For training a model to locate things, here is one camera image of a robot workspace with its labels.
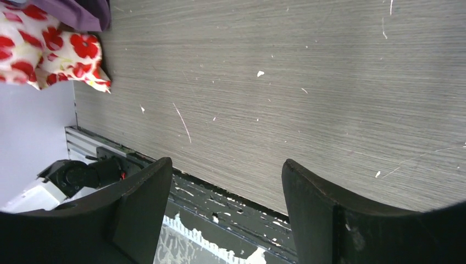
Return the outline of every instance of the white wall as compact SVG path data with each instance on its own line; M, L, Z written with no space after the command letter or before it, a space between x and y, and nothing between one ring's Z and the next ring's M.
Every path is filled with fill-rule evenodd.
M43 91L0 84L0 206L52 162L68 158L64 127L75 124L72 82Z

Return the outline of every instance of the purple cloth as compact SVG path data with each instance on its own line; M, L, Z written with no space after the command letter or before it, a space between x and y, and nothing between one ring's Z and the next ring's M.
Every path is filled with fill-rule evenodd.
M28 3L79 31L104 31L110 25L108 0L30 0Z

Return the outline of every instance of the white cloth with red flowers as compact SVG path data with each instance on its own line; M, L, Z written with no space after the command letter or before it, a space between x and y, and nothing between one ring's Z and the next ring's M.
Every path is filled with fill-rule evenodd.
M57 30L59 21L29 5L0 2L0 81L42 90L58 81L83 81L110 92L97 38Z

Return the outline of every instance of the folded fabric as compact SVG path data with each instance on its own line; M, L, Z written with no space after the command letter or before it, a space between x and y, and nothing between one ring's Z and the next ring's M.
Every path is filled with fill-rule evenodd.
M104 31L110 25L108 0L30 0L77 31Z
M20 9L0 2L0 81L26 83L58 25L34 5Z
M93 35L60 32L51 38L28 83L42 90L59 81L83 81L110 93L110 79L101 69L102 48Z

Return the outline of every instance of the gray wood grain surface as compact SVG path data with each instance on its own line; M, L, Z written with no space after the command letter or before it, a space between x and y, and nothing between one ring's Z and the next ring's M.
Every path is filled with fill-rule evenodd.
M394 206L465 200L466 2L390 5L112 0L112 94L76 84L79 125L284 213L287 158Z

